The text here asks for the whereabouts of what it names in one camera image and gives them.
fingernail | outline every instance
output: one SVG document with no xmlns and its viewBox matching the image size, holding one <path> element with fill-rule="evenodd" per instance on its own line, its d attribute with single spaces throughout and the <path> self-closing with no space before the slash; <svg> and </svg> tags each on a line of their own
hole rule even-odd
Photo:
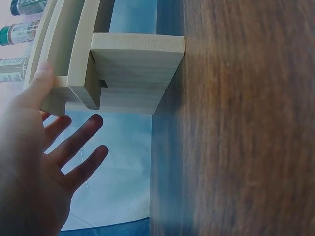
<svg viewBox="0 0 315 236">
<path fill-rule="evenodd" d="M 37 71 L 48 71 L 51 70 L 52 67 L 49 62 L 45 61 L 38 65 Z"/>
</svg>

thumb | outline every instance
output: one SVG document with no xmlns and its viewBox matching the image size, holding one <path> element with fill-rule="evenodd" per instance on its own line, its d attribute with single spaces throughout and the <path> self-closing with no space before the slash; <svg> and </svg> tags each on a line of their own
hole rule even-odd
<svg viewBox="0 0 315 236">
<path fill-rule="evenodd" d="M 55 73 L 50 63 L 47 61 L 41 63 L 34 75 L 34 79 L 19 96 L 23 106 L 39 110 L 41 104 L 53 88 L 54 77 Z"/>
</svg>

light wood panel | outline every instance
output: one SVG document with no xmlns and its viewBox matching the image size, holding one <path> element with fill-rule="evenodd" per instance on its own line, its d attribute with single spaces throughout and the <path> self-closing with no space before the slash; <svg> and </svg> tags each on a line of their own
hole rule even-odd
<svg viewBox="0 0 315 236">
<path fill-rule="evenodd" d="M 56 76 L 67 76 L 68 74 L 72 45 L 84 2 L 84 0 L 58 0 L 55 6 L 43 42 L 39 63 L 49 61 Z M 67 101 L 65 98 L 76 96 L 72 94 L 70 88 L 60 88 L 58 81 L 55 84 L 58 86 L 55 86 L 41 109 L 62 116 Z"/>
<path fill-rule="evenodd" d="M 114 0 L 87 0 L 83 6 L 71 55 L 67 85 L 89 108 L 99 109 L 101 86 L 90 55 L 95 31 L 109 30 Z"/>
<path fill-rule="evenodd" d="M 153 114 L 184 52 L 184 37 L 94 33 L 91 53 L 108 85 L 100 109 Z"/>
<path fill-rule="evenodd" d="M 32 81 L 36 73 L 43 43 L 47 34 L 47 30 L 48 30 L 52 15 L 54 13 L 56 4 L 57 4 L 57 0 L 49 0 L 47 2 L 47 5 L 41 17 L 40 24 L 37 29 L 36 36 L 33 42 L 33 47 L 30 53 L 29 63 L 26 69 L 26 74 L 25 74 L 25 79 L 24 79 L 24 84 L 23 84 L 23 89 L 26 89 L 29 86 L 30 82 Z M 59 113 L 58 111 L 60 110 L 60 108 L 64 110 L 65 108 L 64 102 L 62 102 L 57 97 L 48 97 L 44 102 L 43 110 L 46 110 L 46 111 L 50 110 L 52 113 L 57 114 Z"/>
</svg>

green jar lid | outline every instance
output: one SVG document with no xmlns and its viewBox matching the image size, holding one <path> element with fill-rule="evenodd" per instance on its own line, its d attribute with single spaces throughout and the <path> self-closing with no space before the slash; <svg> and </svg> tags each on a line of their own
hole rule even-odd
<svg viewBox="0 0 315 236">
<path fill-rule="evenodd" d="M 9 31 L 10 26 L 5 26 L 2 28 L 0 31 L 0 44 L 2 46 L 7 46 L 10 45 L 8 41 L 8 31 Z"/>
</svg>

spice jar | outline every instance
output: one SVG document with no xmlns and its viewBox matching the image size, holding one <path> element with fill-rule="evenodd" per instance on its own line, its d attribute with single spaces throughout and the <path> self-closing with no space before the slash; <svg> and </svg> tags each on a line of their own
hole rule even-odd
<svg viewBox="0 0 315 236">
<path fill-rule="evenodd" d="M 0 59 L 0 83 L 24 81 L 29 57 Z"/>
<path fill-rule="evenodd" d="M 12 0 L 11 13 L 13 16 L 31 15 L 43 12 L 48 0 Z"/>
<path fill-rule="evenodd" d="M 0 31 L 0 44 L 7 46 L 34 41 L 39 22 L 40 20 L 3 27 Z"/>
</svg>

